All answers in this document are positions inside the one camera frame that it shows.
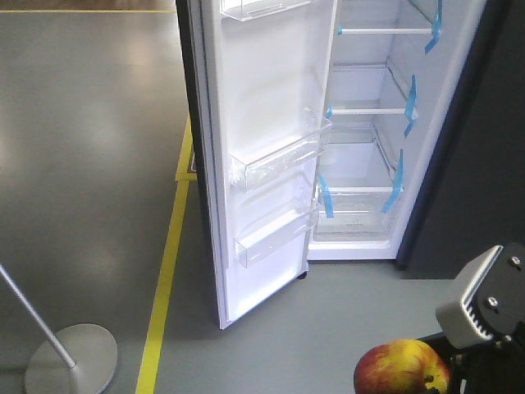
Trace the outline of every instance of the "yellow floor line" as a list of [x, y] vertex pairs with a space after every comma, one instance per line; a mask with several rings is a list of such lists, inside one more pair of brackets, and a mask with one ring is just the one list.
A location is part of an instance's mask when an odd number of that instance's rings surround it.
[[149, 321], [148, 335], [142, 355], [139, 379], [135, 394], [153, 394], [157, 382], [158, 365], [161, 357], [162, 338], [166, 326], [166, 316], [170, 304], [171, 284], [175, 275], [176, 259], [179, 252], [180, 234], [188, 199], [188, 181], [177, 184], [170, 228], [162, 257], [161, 271], [158, 275], [157, 290]]
[[184, 130], [184, 137], [182, 139], [182, 146], [180, 147], [179, 162], [177, 164], [177, 171], [175, 179], [179, 180], [179, 176], [188, 175], [189, 163], [191, 160], [191, 147], [193, 145], [193, 137], [191, 136], [191, 123], [189, 117], [186, 121], [186, 127]]
[[175, 179], [176, 181], [197, 181], [197, 174], [195, 174], [194, 172], [186, 174], [176, 174]]

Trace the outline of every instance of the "gray floor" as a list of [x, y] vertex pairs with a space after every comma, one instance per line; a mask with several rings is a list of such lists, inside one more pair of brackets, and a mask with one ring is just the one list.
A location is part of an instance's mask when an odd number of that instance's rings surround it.
[[[119, 344], [139, 371], [186, 119], [171, 14], [0, 15], [0, 261], [55, 329]], [[359, 356], [439, 330], [445, 281], [389, 263], [313, 265], [221, 332], [192, 183], [157, 394], [348, 393]], [[22, 393], [36, 327], [0, 286], [0, 392]]]
[[[173, 14], [0, 14], [0, 261], [58, 330], [108, 328], [135, 390], [187, 117]], [[0, 283], [0, 392], [43, 337]]]

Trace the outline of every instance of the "round metal base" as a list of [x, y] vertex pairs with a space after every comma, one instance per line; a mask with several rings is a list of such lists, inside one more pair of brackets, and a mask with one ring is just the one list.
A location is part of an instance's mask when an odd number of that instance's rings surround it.
[[76, 361], [68, 368], [58, 353], [44, 342], [31, 357], [25, 371], [27, 394], [100, 394], [116, 370], [116, 342], [106, 329], [77, 324], [56, 333]]

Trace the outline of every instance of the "red and yellow apple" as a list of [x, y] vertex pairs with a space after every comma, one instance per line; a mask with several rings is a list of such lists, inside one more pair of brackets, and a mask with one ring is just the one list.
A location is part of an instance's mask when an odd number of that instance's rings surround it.
[[427, 343], [398, 339], [369, 350], [354, 370], [355, 394], [446, 393], [449, 369]]

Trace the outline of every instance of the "metal stand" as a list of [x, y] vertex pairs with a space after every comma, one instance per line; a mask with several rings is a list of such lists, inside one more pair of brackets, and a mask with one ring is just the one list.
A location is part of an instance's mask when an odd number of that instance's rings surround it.
[[33, 354], [25, 371], [26, 393], [102, 393], [116, 370], [113, 335], [94, 324], [77, 324], [53, 334], [1, 264], [0, 277], [48, 339]]

